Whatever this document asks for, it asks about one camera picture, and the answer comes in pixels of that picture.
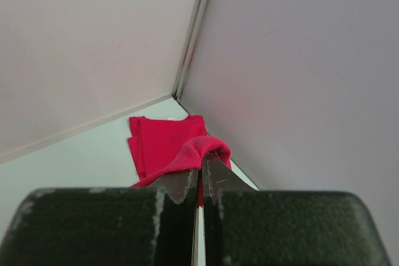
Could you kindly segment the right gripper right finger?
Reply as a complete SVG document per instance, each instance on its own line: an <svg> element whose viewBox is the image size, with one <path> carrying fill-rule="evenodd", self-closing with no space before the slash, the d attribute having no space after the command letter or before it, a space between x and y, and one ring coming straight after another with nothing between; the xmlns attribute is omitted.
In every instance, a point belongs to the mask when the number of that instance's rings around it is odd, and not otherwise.
<svg viewBox="0 0 399 266"><path fill-rule="evenodd" d="M355 194L258 191L219 154L202 162L207 265L390 265Z"/></svg>

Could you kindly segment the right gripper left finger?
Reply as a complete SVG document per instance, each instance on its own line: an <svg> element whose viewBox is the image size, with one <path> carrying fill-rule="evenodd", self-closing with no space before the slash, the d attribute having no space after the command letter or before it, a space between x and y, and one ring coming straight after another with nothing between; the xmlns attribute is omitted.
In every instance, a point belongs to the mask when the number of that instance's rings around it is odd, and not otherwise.
<svg viewBox="0 0 399 266"><path fill-rule="evenodd" d="M45 188L17 208L2 265L193 265L198 171L144 188Z"/></svg>

